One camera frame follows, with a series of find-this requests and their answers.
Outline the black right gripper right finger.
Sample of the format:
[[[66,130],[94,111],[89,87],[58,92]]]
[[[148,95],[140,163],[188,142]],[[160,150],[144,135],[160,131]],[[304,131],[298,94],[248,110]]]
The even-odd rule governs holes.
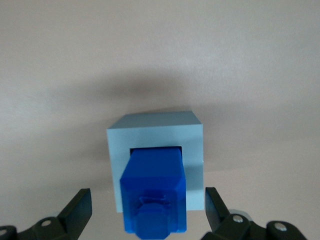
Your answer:
[[[240,213],[230,213],[215,187],[205,189],[205,213],[211,231],[203,240],[305,240],[289,222],[274,220],[261,227]]]

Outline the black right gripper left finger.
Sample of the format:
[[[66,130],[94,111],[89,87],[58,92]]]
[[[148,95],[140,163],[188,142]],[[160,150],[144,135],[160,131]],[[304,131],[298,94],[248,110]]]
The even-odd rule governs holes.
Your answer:
[[[45,217],[17,232],[13,225],[0,227],[2,240],[77,240],[92,216],[92,196],[82,188],[57,216]]]

